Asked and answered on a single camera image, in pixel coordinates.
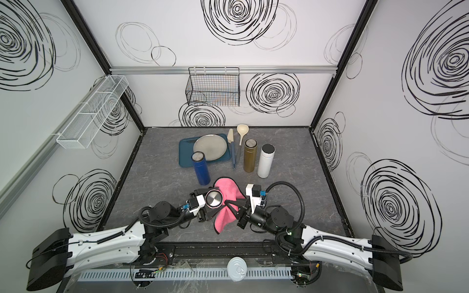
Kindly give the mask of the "aluminium wall rail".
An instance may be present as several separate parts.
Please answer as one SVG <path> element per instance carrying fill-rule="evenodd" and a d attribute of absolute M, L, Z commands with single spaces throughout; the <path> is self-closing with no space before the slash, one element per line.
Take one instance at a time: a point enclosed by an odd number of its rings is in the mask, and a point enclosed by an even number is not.
<path fill-rule="evenodd" d="M 294 73 L 294 74 L 335 74 L 334 65 L 251 65 L 251 66 L 139 66 L 112 67 L 112 74 L 264 74 L 264 73 Z"/>

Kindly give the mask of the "teal plastic tray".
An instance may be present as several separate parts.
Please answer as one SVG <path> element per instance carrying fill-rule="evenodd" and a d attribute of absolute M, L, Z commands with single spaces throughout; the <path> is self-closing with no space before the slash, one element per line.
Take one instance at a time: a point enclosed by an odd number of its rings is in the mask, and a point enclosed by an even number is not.
<path fill-rule="evenodd" d="M 227 151 L 225 155 L 223 155 L 220 159 L 217 159 L 215 161 L 207 161 L 208 164 L 232 160 L 232 154 L 230 151 L 230 147 L 228 146 L 227 136 L 225 134 L 217 134 L 217 135 L 222 136 L 227 142 Z M 191 156 L 194 153 L 193 146 L 194 146 L 195 141 L 200 137 L 186 138 L 179 142 L 178 160 L 179 160 L 180 167 L 188 168 L 188 167 L 193 166 L 192 159 L 191 159 Z"/>

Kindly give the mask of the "white round cap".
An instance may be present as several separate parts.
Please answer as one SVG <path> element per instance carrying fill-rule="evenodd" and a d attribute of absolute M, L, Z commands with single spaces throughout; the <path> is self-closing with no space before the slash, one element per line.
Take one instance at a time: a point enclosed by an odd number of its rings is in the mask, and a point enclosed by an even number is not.
<path fill-rule="evenodd" d="M 247 276 L 247 263 L 241 257 L 232 258 L 227 264 L 228 277 L 233 282 L 240 282 Z"/>

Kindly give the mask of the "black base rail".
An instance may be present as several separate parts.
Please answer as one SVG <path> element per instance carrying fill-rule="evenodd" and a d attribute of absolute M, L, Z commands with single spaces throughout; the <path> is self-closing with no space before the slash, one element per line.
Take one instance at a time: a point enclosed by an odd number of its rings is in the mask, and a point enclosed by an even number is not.
<path fill-rule="evenodd" d="M 307 261 L 300 256 L 287 255 L 273 240 L 261 242 L 159 242 L 145 244 L 132 265 L 172 265 L 181 260 L 229 259 L 232 257 L 260 259 L 288 266 L 313 266 L 318 261 Z"/>

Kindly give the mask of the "white thermos black lid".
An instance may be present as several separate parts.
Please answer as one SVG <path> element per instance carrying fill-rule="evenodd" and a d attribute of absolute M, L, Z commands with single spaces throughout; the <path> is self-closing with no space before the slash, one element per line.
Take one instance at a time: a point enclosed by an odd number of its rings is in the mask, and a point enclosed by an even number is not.
<path fill-rule="evenodd" d="M 257 175 L 260 178 L 267 178 L 269 176 L 275 152 L 276 149 L 271 144 L 264 144 L 262 146 L 257 171 Z"/>

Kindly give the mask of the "pink thermos steel lid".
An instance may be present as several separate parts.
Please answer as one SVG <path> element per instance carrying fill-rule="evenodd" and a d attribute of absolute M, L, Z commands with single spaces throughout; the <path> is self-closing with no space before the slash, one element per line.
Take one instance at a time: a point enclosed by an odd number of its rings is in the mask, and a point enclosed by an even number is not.
<path fill-rule="evenodd" d="M 211 189 L 205 196 L 206 217 L 214 217 L 223 207 L 223 194 L 218 189 Z"/>

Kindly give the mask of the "blue thermos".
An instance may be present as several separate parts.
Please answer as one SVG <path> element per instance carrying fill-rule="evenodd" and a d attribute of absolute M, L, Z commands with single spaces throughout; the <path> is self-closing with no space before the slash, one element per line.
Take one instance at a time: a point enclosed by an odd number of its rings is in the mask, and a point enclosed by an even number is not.
<path fill-rule="evenodd" d="M 209 185 L 211 178 L 205 154 L 201 151 L 195 151 L 192 154 L 191 159 L 199 184 L 202 186 Z"/>

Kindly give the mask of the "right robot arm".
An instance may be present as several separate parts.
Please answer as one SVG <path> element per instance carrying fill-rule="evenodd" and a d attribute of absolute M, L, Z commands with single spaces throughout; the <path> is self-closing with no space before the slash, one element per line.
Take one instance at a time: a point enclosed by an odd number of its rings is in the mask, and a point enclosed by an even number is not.
<path fill-rule="evenodd" d="M 270 212 L 261 207 L 266 195 L 276 186 L 286 186 L 298 197 L 298 220 L 282 206 Z M 412 260 L 411 253 L 392 248 L 378 235 L 373 235 L 371 239 L 347 238 L 305 225 L 305 203 L 299 190 L 291 183 L 278 181 L 265 190 L 257 184 L 249 184 L 246 194 L 230 178 L 222 179 L 216 187 L 223 196 L 225 207 L 222 211 L 228 216 L 228 222 L 237 221 L 241 228 L 251 223 L 271 233 L 274 235 L 274 245 L 289 258 L 317 264 L 336 264 L 370 274 L 373 282 L 383 288 L 403 290 L 401 265 Z"/>

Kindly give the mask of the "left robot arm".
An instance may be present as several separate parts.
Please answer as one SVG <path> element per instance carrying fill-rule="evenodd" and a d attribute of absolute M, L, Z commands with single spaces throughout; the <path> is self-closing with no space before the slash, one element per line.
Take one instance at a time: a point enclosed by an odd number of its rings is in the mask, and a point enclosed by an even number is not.
<path fill-rule="evenodd" d="M 211 188 L 196 189 L 185 204 L 175 208 L 166 201 L 145 206 L 130 224 L 94 233 L 71 233 L 61 228 L 51 233 L 32 251 L 26 263 L 28 291 L 38 291 L 60 283 L 88 268 L 118 262 L 134 262 L 144 255 L 145 246 L 166 238 L 179 227 L 206 211 Z"/>

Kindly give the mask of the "pink microfiber cloth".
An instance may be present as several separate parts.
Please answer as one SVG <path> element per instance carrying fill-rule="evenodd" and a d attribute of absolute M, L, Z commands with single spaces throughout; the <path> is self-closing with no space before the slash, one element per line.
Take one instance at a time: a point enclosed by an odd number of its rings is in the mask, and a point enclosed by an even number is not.
<path fill-rule="evenodd" d="M 223 232 L 227 224 L 232 223 L 236 220 L 235 215 L 226 206 L 225 201 L 237 201 L 241 199 L 246 199 L 246 197 L 245 195 L 243 195 L 236 182 L 229 177 L 218 178 L 214 183 L 214 187 L 218 188 L 219 191 L 222 193 L 222 204 L 224 206 L 217 213 L 216 220 L 214 221 L 214 229 L 217 234 L 220 234 Z"/>

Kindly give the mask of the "grey round plate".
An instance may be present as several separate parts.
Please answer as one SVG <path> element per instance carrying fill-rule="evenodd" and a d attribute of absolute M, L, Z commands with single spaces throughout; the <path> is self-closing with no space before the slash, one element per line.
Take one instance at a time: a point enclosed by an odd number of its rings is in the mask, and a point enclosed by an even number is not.
<path fill-rule="evenodd" d="M 202 152 L 207 161 L 215 161 L 225 155 L 227 142 L 217 134 L 208 134 L 198 138 L 193 146 L 193 152 Z"/>

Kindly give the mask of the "gold thermos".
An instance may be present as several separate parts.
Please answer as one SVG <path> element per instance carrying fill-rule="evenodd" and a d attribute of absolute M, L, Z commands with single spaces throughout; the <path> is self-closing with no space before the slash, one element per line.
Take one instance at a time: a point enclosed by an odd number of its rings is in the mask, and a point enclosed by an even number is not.
<path fill-rule="evenodd" d="M 258 143 L 255 139 L 248 139 L 244 144 L 244 171 L 251 173 L 255 169 Z"/>

